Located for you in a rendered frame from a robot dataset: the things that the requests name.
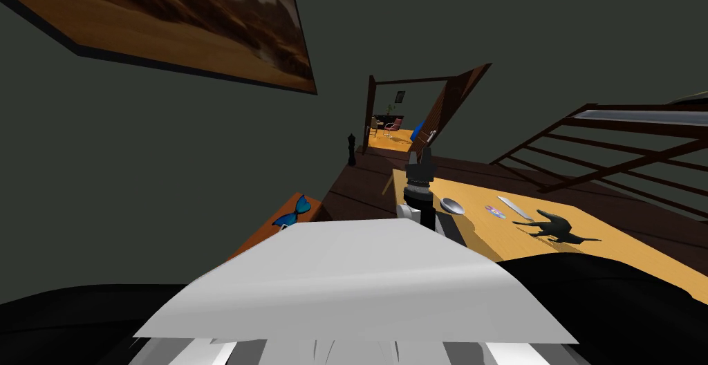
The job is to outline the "dark table with plant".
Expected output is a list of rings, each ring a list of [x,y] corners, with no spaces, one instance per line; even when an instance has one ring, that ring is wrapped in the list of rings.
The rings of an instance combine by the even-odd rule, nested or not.
[[[392,127],[394,124],[401,124],[404,119],[403,114],[396,113],[395,104],[388,104],[382,113],[375,113],[373,117],[378,121],[379,129]]]

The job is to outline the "black animal figurine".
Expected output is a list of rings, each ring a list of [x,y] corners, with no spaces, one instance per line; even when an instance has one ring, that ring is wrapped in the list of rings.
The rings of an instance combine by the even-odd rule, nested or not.
[[[540,230],[536,233],[530,234],[530,236],[554,236],[555,239],[550,241],[555,243],[569,243],[573,245],[580,245],[585,241],[601,241],[596,238],[584,238],[583,236],[577,236],[571,232],[571,224],[564,218],[551,214],[540,209],[537,213],[546,217],[548,221],[543,222],[530,222],[530,223],[520,223],[513,221],[517,225],[525,225],[530,227],[539,227]]]

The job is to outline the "light wooden table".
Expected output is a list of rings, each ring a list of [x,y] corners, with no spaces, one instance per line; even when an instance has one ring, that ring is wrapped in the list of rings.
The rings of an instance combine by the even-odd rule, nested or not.
[[[434,194],[434,205],[437,209],[441,208],[441,198],[452,198],[465,208],[465,214],[455,215],[453,220],[466,246],[494,261],[555,252],[586,253],[626,263],[678,286],[693,298],[708,304],[707,276],[577,207],[440,178],[431,183],[430,190]],[[573,234],[601,241],[585,241],[580,245],[572,245],[550,242],[543,236],[530,236],[538,229],[514,224],[513,221],[527,221],[501,202],[499,196],[508,198],[528,215],[540,209],[561,216],[570,222]],[[506,215],[506,219],[490,214],[485,210],[486,205],[498,208]]]

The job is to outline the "dark brown wooden door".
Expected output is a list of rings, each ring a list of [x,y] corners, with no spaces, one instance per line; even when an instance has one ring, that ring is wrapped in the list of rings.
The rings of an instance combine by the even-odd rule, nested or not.
[[[416,152],[421,156],[423,147],[430,147],[448,125],[455,112],[460,108],[469,94],[482,79],[484,74],[492,67],[492,63],[482,64],[461,75],[450,77],[445,83],[440,95],[425,117],[425,124],[409,148],[409,152]],[[426,143],[424,135],[437,131],[431,142]]]

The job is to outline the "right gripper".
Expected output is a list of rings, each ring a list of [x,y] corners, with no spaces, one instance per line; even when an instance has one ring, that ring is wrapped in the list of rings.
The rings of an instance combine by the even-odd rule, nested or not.
[[[423,147],[421,151],[421,163],[416,152],[409,154],[409,164],[405,165],[407,184],[429,188],[434,181],[434,163],[432,160],[431,147]]]

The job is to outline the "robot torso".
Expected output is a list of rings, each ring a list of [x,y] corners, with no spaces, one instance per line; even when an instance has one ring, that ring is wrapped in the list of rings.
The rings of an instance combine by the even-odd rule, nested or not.
[[[498,263],[405,218],[297,223],[195,279],[130,365],[579,365]]]

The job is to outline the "desert landscape wall picture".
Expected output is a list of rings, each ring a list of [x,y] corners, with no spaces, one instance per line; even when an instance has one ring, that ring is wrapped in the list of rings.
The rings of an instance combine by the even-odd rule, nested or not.
[[[82,57],[314,95],[296,0],[0,0]]]

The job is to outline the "reddish brown side table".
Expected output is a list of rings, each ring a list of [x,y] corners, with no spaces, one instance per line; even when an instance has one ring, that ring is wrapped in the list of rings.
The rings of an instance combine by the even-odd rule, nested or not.
[[[228,258],[230,261],[234,257],[240,255],[246,250],[258,245],[260,242],[270,238],[270,236],[275,235],[281,226],[273,225],[273,223],[282,216],[292,213],[296,210],[298,200],[304,198],[310,204],[310,208],[307,212],[298,215],[297,221],[299,223],[306,223],[314,221],[322,210],[322,202],[315,200],[310,196],[305,196],[299,192],[295,192],[256,232],[249,236],[246,241]]]

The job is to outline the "blue sunglasses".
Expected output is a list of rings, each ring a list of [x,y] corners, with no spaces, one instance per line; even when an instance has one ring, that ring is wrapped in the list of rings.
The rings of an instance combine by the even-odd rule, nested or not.
[[[272,222],[272,225],[277,226],[281,229],[285,229],[287,227],[290,227],[291,225],[295,224],[298,221],[298,217],[300,215],[309,212],[311,210],[311,207],[312,207],[312,205],[311,205],[311,203],[309,203],[306,196],[301,195],[297,199],[294,209],[290,213],[287,213],[287,214],[277,217]]]

